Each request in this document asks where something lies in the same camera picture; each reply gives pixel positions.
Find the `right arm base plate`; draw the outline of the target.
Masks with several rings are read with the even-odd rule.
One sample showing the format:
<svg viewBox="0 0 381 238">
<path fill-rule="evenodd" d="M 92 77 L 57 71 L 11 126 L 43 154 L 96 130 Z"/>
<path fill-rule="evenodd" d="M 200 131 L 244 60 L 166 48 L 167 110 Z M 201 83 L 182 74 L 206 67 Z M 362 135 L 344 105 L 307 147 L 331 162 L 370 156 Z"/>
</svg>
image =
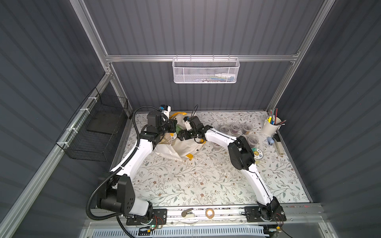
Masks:
<svg viewBox="0 0 381 238">
<path fill-rule="evenodd" d="M 259 206 L 244 207 L 243 215 L 248 222 L 280 222 L 287 221 L 286 214 L 282 206 L 276 209 L 260 208 Z"/>
</svg>

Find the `purple label seed jar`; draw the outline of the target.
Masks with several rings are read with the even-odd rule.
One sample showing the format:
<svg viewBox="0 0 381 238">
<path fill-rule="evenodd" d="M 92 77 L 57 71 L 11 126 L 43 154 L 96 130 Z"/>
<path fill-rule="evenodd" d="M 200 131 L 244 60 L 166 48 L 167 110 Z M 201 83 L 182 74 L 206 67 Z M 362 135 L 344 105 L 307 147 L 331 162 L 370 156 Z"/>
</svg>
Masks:
<svg viewBox="0 0 381 238">
<path fill-rule="evenodd" d="M 219 129 L 224 134 L 230 134 L 230 127 L 227 125 L 221 125 Z"/>
</svg>

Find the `clear lid seed jar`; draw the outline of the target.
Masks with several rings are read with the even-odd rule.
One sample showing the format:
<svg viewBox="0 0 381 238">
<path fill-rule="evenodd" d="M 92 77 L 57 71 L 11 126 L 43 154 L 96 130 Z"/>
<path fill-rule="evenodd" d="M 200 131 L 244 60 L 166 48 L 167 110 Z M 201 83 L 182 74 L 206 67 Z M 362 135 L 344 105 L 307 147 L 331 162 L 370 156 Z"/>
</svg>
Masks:
<svg viewBox="0 0 381 238">
<path fill-rule="evenodd" d="M 242 134 L 249 135 L 253 131 L 253 125 L 250 123 L 245 123 L 242 126 Z"/>
</svg>

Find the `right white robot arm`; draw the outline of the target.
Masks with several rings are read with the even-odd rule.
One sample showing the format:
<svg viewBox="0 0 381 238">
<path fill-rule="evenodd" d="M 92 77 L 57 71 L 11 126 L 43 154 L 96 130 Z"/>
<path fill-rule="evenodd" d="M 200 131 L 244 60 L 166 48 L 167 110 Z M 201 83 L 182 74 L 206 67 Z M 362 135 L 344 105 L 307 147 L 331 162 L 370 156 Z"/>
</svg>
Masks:
<svg viewBox="0 0 381 238">
<path fill-rule="evenodd" d="M 255 154 L 243 136 L 234 137 L 222 133 L 212 126 L 205 126 L 197 116 L 185 117 L 185 129 L 178 133 L 178 139 L 200 139 L 225 148 L 229 152 L 233 167 L 246 176 L 255 192 L 259 214 L 264 221 L 286 221 L 283 207 L 271 193 L 262 179 L 255 161 Z"/>
</svg>

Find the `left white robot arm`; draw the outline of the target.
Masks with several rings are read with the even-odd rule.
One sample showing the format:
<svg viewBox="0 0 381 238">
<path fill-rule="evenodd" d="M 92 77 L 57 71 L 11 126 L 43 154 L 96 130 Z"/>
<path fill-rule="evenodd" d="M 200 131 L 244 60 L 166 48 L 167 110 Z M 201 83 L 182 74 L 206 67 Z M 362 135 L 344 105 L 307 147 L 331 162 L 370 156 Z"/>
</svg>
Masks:
<svg viewBox="0 0 381 238">
<path fill-rule="evenodd" d="M 152 204 L 136 197 L 132 181 L 145 158 L 152 153 L 167 133 L 176 132 L 176 122 L 169 119 L 171 107 L 161 105 L 159 109 L 147 115 L 147 125 L 139 131 L 136 124 L 136 112 L 133 113 L 133 125 L 137 141 L 133 149 L 115 166 L 96 191 L 97 207 L 118 215 L 136 215 L 151 217 Z"/>
</svg>

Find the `white canvas tote bag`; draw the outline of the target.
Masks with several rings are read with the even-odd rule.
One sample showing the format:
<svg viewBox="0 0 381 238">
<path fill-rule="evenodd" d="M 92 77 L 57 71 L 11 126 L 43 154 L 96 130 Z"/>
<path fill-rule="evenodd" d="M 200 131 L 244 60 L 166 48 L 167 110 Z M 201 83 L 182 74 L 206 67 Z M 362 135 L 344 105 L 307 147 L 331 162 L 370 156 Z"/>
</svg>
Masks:
<svg viewBox="0 0 381 238">
<path fill-rule="evenodd" d="M 189 114 L 185 112 L 176 112 L 170 116 L 171 119 L 177 121 L 177 125 L 181 127 L 180 120 Z M 168 133 L 164 137 L 164 141 L 169 140 L 170 134 Z M 153 152 L 165 159 L 174 160 L 174 161 L 187 161 L 192 160 L 194 156 L 201 150 L 203 143 L 199 144 L 193 139 L 180 141 L 176 138 L 174 141 L 171 141 L 171 144 L 159 143 L 153 150 Z"/>
</svg>

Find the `orange label seed jar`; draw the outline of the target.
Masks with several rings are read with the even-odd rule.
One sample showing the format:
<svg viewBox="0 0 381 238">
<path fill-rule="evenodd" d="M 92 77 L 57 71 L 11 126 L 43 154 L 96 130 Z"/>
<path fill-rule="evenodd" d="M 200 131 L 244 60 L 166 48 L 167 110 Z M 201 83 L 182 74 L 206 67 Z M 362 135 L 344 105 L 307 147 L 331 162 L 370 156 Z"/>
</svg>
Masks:
<svg viewBox="0 0 381 238">
<path fill-rule="evenodd" d="M 239 123 L 232 123 L 230 125 L 230 132 L 232 135 L 237 136 L 241 133 L 242 125 Z"/>
</svg>

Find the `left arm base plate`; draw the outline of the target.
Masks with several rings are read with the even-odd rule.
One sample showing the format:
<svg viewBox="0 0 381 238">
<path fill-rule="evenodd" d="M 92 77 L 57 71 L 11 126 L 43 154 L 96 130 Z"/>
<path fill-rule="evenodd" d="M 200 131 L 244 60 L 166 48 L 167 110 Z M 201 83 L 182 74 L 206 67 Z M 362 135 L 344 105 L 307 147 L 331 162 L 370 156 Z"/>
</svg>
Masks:
<svg viewBox="0 0 381 238">
<path fill-rule="evenodd" d="M 165 225 L 167 222 L 167 209 L 149 209 L 147 215 L 129 216 L 126 221 L 127 226 L 140 225 Z"/>
</svg>

